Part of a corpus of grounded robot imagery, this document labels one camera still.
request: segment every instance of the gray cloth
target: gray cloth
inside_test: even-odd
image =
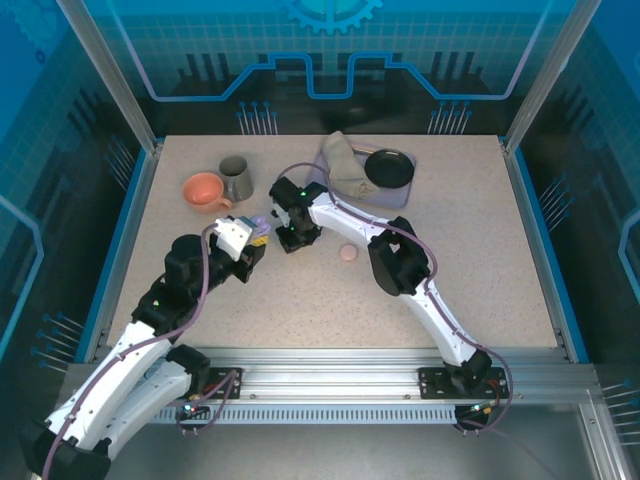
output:
[[[367,178],[342,132],[333,132],[324,140],[322,155],[329,166],[329,180],[334,190],[352,198],[364,198],[379,190]]]

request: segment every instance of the gray mug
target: gray mug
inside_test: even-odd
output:
[[[220,174],[232,202],[241,202],[253,195],[249,165],[243,157],[234,155],[223,159],[220,162]]]

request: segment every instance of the blue wall panel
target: blue wall panel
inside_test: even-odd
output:
[[[473,101],[467,133],[504,133],[573,5],[113,0],[89,9],[158,135],[239,134],[241,101],[271,102],[280,133],[383,133],[381,119],[393,119],[384,132],[427,133],[440,101],[446,110]],[[219,105],[187,105],[196,102]]]

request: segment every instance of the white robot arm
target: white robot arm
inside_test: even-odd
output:
[[[282,221],[276,233],[287,253],[313,244],[323,227],[366,248],[376,282],[388,294],[398,296],[418,316],[436,342],[455,387],[461,393],[470,393],[482,384],[491,359],[457,334],[471,340],[429,278],[425,252],[398,233],[402,230],[414,235],[407,220],[369,215],[333,198],[324,186],[311,183],[300,188],[286,177],[278,179],[269,195],[273,201],[272,214]]]
[[[216,221],[209,242],[208,292],[231,275],[243,283],[248,281],[264,255],[266,231],[268,227],[245,217]],[[33,422],[23,429],[21,446],[33,472],[42,474],[55,437],[64,432],[48,480],[102,479],[124,444],[161,408],[176,398],[202,393],[209,360],[186,345],[172,348],[178,336],[124,354],[132,346],[173,332],[189,321],[202,289],[202,261],[199,235],[174,241],[165,257],[164,275],[141,298],[132,322],[107,357],[44,423]],[[166,362],[159,370],[134,390],[151,365],[165,355]],[[94,379],[97,383],[90,388]],[[87,390],[74,415],[72,409]]]

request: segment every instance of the metal frame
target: metal frame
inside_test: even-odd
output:
[[[615,428],[602,398],[592,365],[573,364],[579,359],[571,338],[557,285],[546,258],[540,231],[527,195],[515,152],[554,82],[587,28],[601,0],[578,0],[538,77],[518,111],[506,137],[505,161],[529,238],[534,261],[552,323],[562,332],[564,346],[552,349],[501,349],[514,374],[514,404],[578,405],[602,478],[632,478]],[[142,147],[149,153],[138,182],[117,248],[114,268],[108,275],[104,297],[90,332],[90,348],[82,360],[92,358],[99,334],[109,327],[124,281],[142,213],[159,159],[156,139],[133,93],[119,70],[91,15],[81,0],[58,0],[58,4],[99,75],[114,97]],[[240,400],[233,405],[248,408],[286,405],[298,409],[310,405],[351,405],[356,408],[386,405],[398,410],[416,405],[434,408],[446,401],[420,400],[417,368],[440,366],[437,350],[415,349],[205,349],[219,366],[245,369]],[[93,365],[72,365],[61,392],[86,379]]]
[[[549,258],[553,252],[549,252],[545,248],[545,243],[550,244],[550,241],[545,242],[543,236],[548,237],[548,233],[542,230],[545,228],[544,222],[536,221],[535,209],[539,209],[539,207],[532,202],[531,195],[527,192],[525,176],[528,173],[522,171],[521,164],[516,158],[517,154],[518,152],[510,153],[503,147],[505,165],[529,241],[533,262],[538,272],[542,293],[547,303],[549,317],[553,326],[560,332],[561,345],[567,349],[569,359],[572,362],[586,362],[588,357],[582,338],[580,338],[580,332],[578,331],[576,335],[572,333],[576,330],[576,320],[571,303],[568,301],[566,288],[561,278],[558,282],[556,281],[554,268]]]
[[[520,145],[601,1],[577,0],[507,132],[508,153],[513,154]]]
[[[155,175],[161,153],[162,142],[158,143],[154,154],[147,153],[142,162],[139,161],[141,165],[136,167],[136,169],[140,168],[139,176],[136,177],[136,175],[134,175],[131,183],[129,184],[130,192],[127,192],[127,196],[131,194],[131,204],[127,208],[127,200],[125,199],[125,205],[123,205],[123,212],[121,213],[121,218],[125,218],[122,235],[120,238],[117,238],[117,235],[114,234],[112,246],[110,247],[110,249],[116,249],[112,267],[110,271],[103,272],[103,275],[106,275],[104,291],[96,292],[96,296],[92,304],[92,311],[89,312],[91,320],[91,317],[94,315],[93,307],[95,304],[97,312],[95,313],[95,318],[92,321],[93,328],[85,327],[85,331],[83,332],[80,340],[80,347],[82,348],[79,347],[78,349],[75,359],[76,362],[93,361],[96,353],[103,347],[104,340],[108,334],[108,329],[111,326],[111,320],[113,319],[116,311],[118,298],[120,297],[120,291],[122,290],[124,277],[129,266],[129,260],[131,259],[133,246],[136,242],[138,228],[142,221],[144,207],[147,204],[149,192],[151,191],[151,184],[153,183],[153,177]]]
[[[138,142],[145,151],[153,155],[157,145],[156,136],[84,2],[57,2]]]

